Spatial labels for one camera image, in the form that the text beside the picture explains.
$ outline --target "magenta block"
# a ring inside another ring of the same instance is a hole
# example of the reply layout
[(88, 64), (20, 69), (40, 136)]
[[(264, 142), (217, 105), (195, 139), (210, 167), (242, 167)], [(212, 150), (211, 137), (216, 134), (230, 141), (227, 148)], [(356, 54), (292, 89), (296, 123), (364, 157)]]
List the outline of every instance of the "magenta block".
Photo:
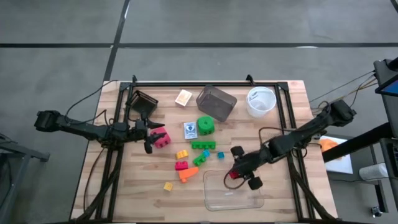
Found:
[(170, 142), (172, 141), (172, 140), (170, 139), (169, 134), (167, 134), (166, 129), (164, 129), (164, 127), (160, 127), (160, 128), (157, 128), (157, 129), (153, 129), (153, 130), (150, 132), (150, 134), (161, 134), (161, 133), (166, 133), (166, 135), (165, 135), (164, 137), (158, 139), (158, 140), (155, 142), (155, 146), (156, 146), (156, 148), (158, 148), (158, 149), (165, 147), (166, 145), (170, 144)]
[(175, 162), (175, 170), (184, 170), (184, 169), (188, 169), (188, 162), (187, 161)]

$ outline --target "wooden table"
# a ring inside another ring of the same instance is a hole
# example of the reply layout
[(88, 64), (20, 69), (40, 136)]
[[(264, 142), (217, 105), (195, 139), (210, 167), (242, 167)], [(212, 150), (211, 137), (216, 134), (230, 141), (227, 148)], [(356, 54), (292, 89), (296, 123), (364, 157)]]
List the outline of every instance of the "wooden table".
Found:
[[(301, 126), (313, 118), (303, 81), (287, 81), (290, 97), (294, 107), (297, 126)], [(203, 174), (206, 170), (229, 170), (233, 164), (230, 149), (242, 146), (246, 152), (259, 149), (258, 129), (263, 126), (280, 127), (277, 107), (262, 119), (253, 119), (246, 111), (246, 95), (251, 87), (220, 87), (223, 91), (238, 99), (232, 113), (224, 123), (215, 121), (216, 131), (211, 136), (202, 139), (217, 141), (217, 151), (225, 153), (225, 160), (219, 161), (216, 154), (212, 154), (206, 163), (200, 167), (199, 173), (191, 177), (186, 184), (182, 184), (174, 170), (175, 153), (183, 149), (188, 150), (189, 166), (199, 155), (198, 149), (190, 148), (190, 141), (184, 139), (183, 123), (196, 121), (205, 115), (198, 110), (195, 99), (203, 87), (145, 87), (137, 88), (159, 100), (157, 109), (151, 120), (164, 123), (170, 134), (172, 143), (165, 148), (156, 149), (153, 154), (146, 154), (142, 142), (125, 144), (121, 175), (119, 178), (118, 194), (114, 210), (114, 222), (276, 222), (296, 221), (295, 205), (290, 183), (287, 161), (283, 159), (275, 164), (266, 164), (258, 169), (264, 183), (261, 197), (264, 205), (261, 208), (224, 210), (211, 212), (206, 209), (204, 202)], [(180, 90), (193, 93), (185, 108), (174, 102)], [(103, 88), (99, 99), (97, 114), (108, 110), (108, 119), (113, 117), (118, 97), (119, 83), (110, 83)], [(131, 111), (131, 118), (138, 118), (138, 114)], [(104, 118), (95, 120), (95, 124), (104, 124)], [(269, 139), (280, 134), (278, 130), (264, 130), (263, 139)], [(99, 143), (91, 141), (85, 157), (80, 177), (76, 200), (71, 218), (83, 213), (83, 192), (88, 174), (98, 154), (102, 150)], [(94, 169), (88, 187), (87, 203), (89, 204), (100, 189), (104, 168), (105, 152), (101, 155)], [(335, 203), (322, 159), (322, 153), (317, 145), (308, 147), (308, 155), (304, 159), (308, 181), (312, 192), (330, 214), (337, 217)], [(163, 189), (165, 182), (173, 183), (173, 190)], [(104, 206), (106, 214), (107, 201)], [(300, 194), (303, 210), (305, 198)]]

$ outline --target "white plastic cup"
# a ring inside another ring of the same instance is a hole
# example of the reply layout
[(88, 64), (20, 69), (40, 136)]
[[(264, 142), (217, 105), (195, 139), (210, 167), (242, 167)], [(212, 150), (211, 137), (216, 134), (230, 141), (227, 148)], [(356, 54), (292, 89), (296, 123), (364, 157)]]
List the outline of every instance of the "white plastic cup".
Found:
[(261, 118), (276, 104), (276, 97), (273, 91), (266, 87), (255, 87), (250, 90), (246, 97), (248, 113), (254, 118)]

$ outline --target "green lego brick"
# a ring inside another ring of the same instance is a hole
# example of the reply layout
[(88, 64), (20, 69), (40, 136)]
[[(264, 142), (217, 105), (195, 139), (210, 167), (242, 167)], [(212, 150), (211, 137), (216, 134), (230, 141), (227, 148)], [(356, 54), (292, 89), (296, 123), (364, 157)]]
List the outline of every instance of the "green lego brick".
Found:
[(195, 166), (200, 166), (204, 162), (206, 162), (206, 156), (204, 154), (200, 154), (193, 160)]
[(214, 121), (211, 116), (203, 116), (198, 119), (198, 133), (200, 135), (213, 134), (215, 131)]
[(216, 149), (216, 141), (191, 141), (192, 149)]

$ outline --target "yellow block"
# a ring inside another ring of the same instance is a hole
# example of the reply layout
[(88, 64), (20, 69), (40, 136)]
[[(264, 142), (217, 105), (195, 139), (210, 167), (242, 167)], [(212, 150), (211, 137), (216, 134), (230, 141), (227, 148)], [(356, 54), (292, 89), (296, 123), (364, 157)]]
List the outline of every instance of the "yellow block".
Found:
[(179, 151), (179, 152), (176, 153), (176, 155), (175, 155), (175, 157), (177, 157), (177, 159), (181, 159), (181, 158), (184, 158), (184, 157), (187, 157), (187, 156), (188, 156), (187, 150)]
[(173, 184), (169, 183), (169, 182), (166, 182), (163, 187), (163, 189), (168, 190), (168, 191), (172, 191), (172, 188), (173, 188)]

